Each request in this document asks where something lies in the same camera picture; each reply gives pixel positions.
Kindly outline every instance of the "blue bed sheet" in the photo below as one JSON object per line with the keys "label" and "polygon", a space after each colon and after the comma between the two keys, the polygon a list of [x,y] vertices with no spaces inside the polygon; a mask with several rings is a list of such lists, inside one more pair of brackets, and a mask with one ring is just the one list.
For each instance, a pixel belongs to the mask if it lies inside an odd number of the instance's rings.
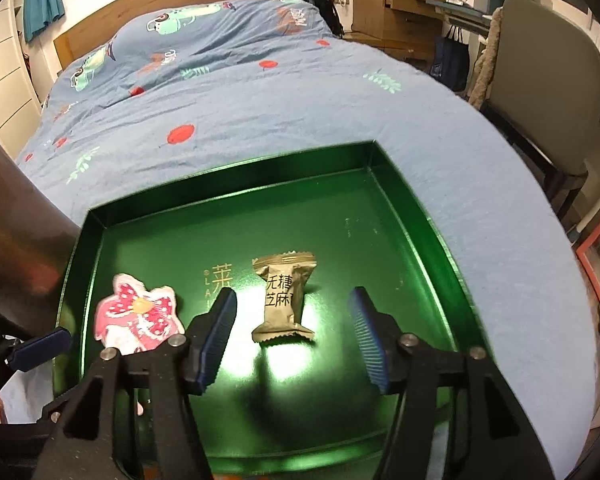
{"label": "blue bed sheet", "polygon": [[60,76],[17,162],[81,224],[93,206],[186,174],[369,139],[445,237],[563,478],[587,435],[595,380],[564,232],[479,113],[409,65],[336,39],[310,4],[232,0],[131,20]]}

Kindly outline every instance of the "pink sticker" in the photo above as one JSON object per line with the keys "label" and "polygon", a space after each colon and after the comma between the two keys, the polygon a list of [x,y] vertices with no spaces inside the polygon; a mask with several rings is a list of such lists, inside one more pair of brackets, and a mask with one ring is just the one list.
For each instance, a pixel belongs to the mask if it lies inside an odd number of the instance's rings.
{"label": "pink sticker", "polygon": [[153,350],[184,327],[176,316],[176,296],[169,286],[147,291],[129,274],[113,279],[113,296],[97,304],[96,340],[123,355]]}

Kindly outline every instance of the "white wardrobe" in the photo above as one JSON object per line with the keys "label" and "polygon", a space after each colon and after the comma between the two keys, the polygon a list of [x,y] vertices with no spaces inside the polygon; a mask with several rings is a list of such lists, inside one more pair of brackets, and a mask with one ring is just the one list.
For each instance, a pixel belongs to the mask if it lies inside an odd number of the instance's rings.
{"label": "white wardrobe", "polygon": [[22,0],[0,2],[0,144],[15,158],[40,122],[40,102],[17,39]]}

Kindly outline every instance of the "gold foil wrapper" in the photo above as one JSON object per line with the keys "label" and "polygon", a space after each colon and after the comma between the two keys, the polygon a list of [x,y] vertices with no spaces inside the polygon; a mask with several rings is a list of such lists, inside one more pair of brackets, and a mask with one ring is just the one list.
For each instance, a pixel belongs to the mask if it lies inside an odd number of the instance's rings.
{"label": "gold foil wrapper", "polygon": [[264,323],[251,337],[256,343],[299,335],[309,340],[315,333],[300,324],[304,285],[316,266],[312,253],[284,253],[253,260],[256,274],[267,282]]}

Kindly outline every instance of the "green tray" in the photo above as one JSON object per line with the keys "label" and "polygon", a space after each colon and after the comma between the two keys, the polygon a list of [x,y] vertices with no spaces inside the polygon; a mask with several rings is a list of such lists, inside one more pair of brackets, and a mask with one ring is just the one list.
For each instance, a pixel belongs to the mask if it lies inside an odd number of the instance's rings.
{"label": "green tray", "polygon": [[[263,319],[266,283],[251,260],[291,250],[317,258],[302,315],[315,341],[261,347],[251,331]],[[147,289],[173,287],[185,327],[208,309],[216,285],[237,292],[217,380],[191,398],[216,473],[300,471],[381,450],[396,399],[380,396],[366,375],[347,309],[354,286],[437,348],[488,347],[440,234],[374,142],[206,171],[90,211],[58,315],[75,345],[56,360],[56,394],[76,384],[102,349],[94,311],[120,272]],[[150,404],[142,400],[136,426],[150,457]],[[440,418],[447,401],[441,389]]]}

